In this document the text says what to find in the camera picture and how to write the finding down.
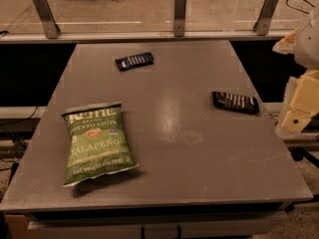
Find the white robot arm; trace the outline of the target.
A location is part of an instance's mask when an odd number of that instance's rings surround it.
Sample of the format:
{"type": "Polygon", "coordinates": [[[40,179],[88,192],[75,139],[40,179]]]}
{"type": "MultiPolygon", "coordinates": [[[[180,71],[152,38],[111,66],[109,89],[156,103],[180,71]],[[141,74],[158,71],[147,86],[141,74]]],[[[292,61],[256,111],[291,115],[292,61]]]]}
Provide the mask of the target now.
{"type": "Polygon", "coordinates": [[[289,78],[275,128],[279,137],[292,138],[319,114],[319,5],[272,50],[292,54],[295,63],[306,69],[299,78],[289,78]]]}

